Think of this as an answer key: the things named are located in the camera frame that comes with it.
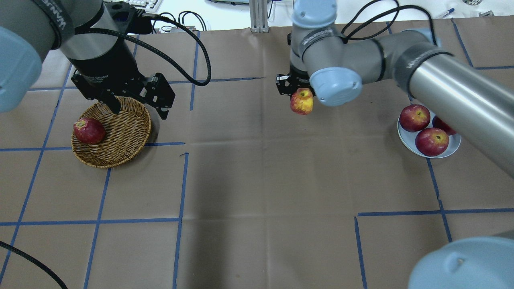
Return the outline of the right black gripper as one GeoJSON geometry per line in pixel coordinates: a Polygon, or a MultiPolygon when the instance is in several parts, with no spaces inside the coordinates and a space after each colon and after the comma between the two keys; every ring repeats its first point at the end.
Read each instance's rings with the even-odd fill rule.
{"type": "Polygon", "coordinates": [[[289,97],[292,97],[298,89],[312,89],[308,73],[293,66],[290,66],[288,74],[276,75],[275,85],[280,95],[288,95],[289,97]]]}

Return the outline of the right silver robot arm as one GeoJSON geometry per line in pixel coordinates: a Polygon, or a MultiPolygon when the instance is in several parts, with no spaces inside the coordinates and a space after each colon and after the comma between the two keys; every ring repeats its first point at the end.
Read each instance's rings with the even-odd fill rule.
{"type": "MultiPolygon", "coordinates": [[[[280,94],[311,90],[321,104],[354,100],[363,84],[393,79],[457,133],[513,175],[513,91],[442,49],[428,29],[354,38],[335,27],[334,0],[298,0],[288,37],[290,72],[277,75],[280,94]]],[[[410,289],[512,289],[513,231],[450,242],[422,258],[410,289]]]]}

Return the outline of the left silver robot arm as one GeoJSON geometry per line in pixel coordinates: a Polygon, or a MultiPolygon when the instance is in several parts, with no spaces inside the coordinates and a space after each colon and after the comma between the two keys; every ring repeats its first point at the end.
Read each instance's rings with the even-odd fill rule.
{"type": "Polygon", "coordinates": [[[58,49],[75,67],[71,80],[85,99],[118,114],[118,98],[132,98],[167,119],[175,93],[161,73],[142,75],[126,44],[129,34],[152,31],[151,17],[125,2],[2,0],[1,112],[21,103],[49,51],[58,49]]]}

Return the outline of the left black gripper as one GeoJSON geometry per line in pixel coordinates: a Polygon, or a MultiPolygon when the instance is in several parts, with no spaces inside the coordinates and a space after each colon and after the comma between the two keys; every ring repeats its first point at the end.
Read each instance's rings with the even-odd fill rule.
{"type": "Polygon", "coordinates": [[[76,69],[71,80],[86,99],[97,100],[119,114],[117,97],[132,98],[152,106],[161,120],[167,120],[175,93],[162,73],[145,77],[127,48],[112,48],[89,59],[84,56],[72,53],[70,62],[76,69]]]}

